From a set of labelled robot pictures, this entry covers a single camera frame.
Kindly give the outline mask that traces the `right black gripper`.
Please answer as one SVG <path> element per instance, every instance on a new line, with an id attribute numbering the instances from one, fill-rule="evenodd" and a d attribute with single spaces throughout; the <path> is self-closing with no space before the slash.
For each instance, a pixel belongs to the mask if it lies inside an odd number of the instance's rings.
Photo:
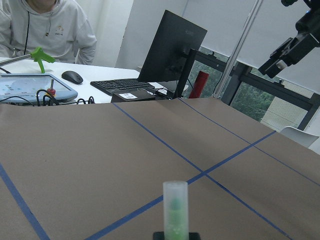
<path id="1" fill-rule="evenodd" d="M 319 35 L 299 33 L 296 37 L 290 37 L 282 43 L 258 70 L 262 75 L 273 78 L 286 67 L 297 64 L 311 50 L 319 47 Z"/>

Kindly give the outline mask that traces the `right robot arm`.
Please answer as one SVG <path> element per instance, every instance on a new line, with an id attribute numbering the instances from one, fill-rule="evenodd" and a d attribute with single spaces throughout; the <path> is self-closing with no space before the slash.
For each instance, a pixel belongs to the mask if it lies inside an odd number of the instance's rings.
<path id="1" fill-rule="evenodd" d="M 320 46 L 320 2 L 306 0 L 309 10 L 295 24 L 297 35 L 284 41 L 258 71 L 270 78 L 284 68 L 297 64 L 314 48 Z"/>

